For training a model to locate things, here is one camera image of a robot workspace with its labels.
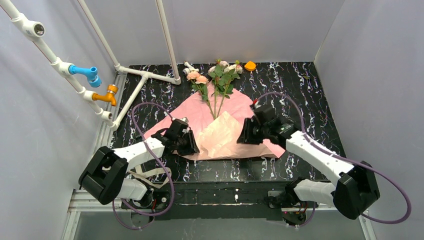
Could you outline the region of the pink wrapping paper sheet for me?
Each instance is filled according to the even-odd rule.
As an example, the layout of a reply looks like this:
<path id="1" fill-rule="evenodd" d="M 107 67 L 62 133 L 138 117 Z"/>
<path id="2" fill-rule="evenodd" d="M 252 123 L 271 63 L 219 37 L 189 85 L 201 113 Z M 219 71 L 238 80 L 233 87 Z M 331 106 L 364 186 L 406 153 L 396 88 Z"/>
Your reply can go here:
<path id="1" fill-rule="evenodd" d="M 238 90 L 223 101 L 219 116 L 212 117 L 209 106 L 195 93 L 184 100 L 170 114 L 174 118 L 186 117 L 193 130 L 198 154 L 188 155 L 187 159 L 222 160 L 254 157 L 280 158 L 285 150 L 265 139 L 259 145 L 237 143 L 243 123 L 251 118 L 252 100 Z"/>

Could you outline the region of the fake cream rose stem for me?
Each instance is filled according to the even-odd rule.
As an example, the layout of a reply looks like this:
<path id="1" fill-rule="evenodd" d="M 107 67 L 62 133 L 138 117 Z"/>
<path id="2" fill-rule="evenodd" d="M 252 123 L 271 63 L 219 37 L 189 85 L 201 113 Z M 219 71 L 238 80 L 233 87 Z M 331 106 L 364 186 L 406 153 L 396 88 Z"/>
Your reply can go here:
<path id="1" fill-rule="evenodd" d="M 221 92 L 218 96 L 221 96 L 219 107 L 218 107 L 218 116 L 221 113 L 222 106 L 226 98 L 229 98 L 229 95 L 232 94 L 234 88 L 232 82 L 235 79 L 240 79 L 240 75 L 243 72 L 241 67 L 241 62 L 236 60 L 234 64 L 229 64 L 223 69 L 222 76 L 220 78 L 219 84 L 222 86 Z"/>

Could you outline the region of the fake pink rose stem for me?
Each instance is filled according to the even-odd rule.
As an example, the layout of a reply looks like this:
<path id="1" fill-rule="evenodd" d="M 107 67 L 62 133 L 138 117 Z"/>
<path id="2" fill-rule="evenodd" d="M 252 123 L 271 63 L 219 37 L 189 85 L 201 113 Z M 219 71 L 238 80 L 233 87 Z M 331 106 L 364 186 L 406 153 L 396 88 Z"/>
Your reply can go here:
<path id="1" fill-rule="evenodd" d="M 187 80 L 191 84 L 191 88 L 199 93 L 201 96 L 201 100 L 205 102 L 209 108 L 209 111 L 212 115 L 212 118 L 215 119 L 216 115 L 214 111 L 212 110 L 211 102 L 209 99 L 209 92 L 208 92 L 208 83 L 209 80 L 206 76 L 201 75 L 197 71 L 190 71 L 187 76 Z"/>

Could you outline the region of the fake white rose stem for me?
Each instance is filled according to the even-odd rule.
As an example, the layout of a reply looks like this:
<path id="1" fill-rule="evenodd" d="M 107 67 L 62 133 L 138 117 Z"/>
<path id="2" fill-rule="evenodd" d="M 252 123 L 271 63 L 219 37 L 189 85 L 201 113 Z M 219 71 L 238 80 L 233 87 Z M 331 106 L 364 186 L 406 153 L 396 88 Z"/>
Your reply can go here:
<path id="1" fill-rule="evenodd" d="M 219 116 L 219 111 L 217 108 L 218 105 L 218 95 L 221 92 L 222 86 L 220 85 L 221 76 L 223 75 L 223 69 L 225 69 L 228 66 L 228 62 L 221 60 L 220 58 L 215 60 L 215 66 L 212 66 L 207 71 L 207 74 L 209 77 L 211 77 L 211 82 L 213 85 L 213 93 L 211 96 L 213 97 L 213 115 L 214 119 L 216 119 Z"/>

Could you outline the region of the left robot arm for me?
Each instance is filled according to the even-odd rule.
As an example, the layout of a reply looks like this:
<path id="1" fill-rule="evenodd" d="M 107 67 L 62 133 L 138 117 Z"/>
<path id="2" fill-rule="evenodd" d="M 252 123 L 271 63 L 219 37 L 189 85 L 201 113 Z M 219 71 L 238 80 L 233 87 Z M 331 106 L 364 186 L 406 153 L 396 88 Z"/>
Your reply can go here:
<path id="1" fill-rule="evenodd" d="M 164 152 L 181 156 L 199 152 L 187 118 L 174 118 L 169 127 L 130 146 L 100 147 L 80 175 L 78 184 L 102 205 L 116 198 L 139 201 L 148 192 L 148 187 L 139 179 L 127 178 L 127 174 L 139 165 L 161 158 Z"/>

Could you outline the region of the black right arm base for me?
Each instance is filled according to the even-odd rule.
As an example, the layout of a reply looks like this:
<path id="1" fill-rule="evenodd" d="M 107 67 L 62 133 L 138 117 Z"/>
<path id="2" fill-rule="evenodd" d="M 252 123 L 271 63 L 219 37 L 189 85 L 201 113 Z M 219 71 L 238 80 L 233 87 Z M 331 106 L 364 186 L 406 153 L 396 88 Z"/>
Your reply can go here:
<path id="1" fill-rule="evenodd" d="M 269 190 L 263 201 L 271 209 L 298 208 L 294 211 L 284 211 L 283 220 L 288 227 L 299 228 L 308 224 L 315 214 L 318 203 L 300 200 L 294 188 L 306 180 L 299 177 L 288 183 L 283 190 Z"/>

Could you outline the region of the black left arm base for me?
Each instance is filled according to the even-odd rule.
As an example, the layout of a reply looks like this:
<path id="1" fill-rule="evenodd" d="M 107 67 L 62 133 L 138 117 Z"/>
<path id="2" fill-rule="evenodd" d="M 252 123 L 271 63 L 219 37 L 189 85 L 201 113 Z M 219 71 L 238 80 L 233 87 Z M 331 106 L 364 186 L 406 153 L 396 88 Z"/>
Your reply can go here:
<path id="1" fill-rule="evenodd" d="M 171 193 L 169 191 L 150 188 L 141 200 L 126 199 L 125 202 L 138 210 L 159 212 L 168 207 L 170 200 Z"/>

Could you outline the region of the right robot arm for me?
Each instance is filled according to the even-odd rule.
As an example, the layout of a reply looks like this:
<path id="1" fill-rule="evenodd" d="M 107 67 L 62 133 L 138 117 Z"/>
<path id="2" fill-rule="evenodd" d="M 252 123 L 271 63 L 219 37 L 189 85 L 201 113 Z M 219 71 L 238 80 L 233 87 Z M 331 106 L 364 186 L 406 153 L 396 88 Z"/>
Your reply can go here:
<path id="1" fill-rule="evenodd" d="M 326 148 L 314 143 L 291 121 L 277 116 L 270 106 L 250 105 L 253 115 L 245 118 L 238 144 L 259 145 L 270 141 L 297 155 L 319 170 L 327 182 L 297 178 L 285 186 L 281 200 L 285 204 L 315 202 L 335 207 L 348 219 L 357 219 L 381 196 L 370 165 L 339 160 L 339 155 L 326 154 Z"/>

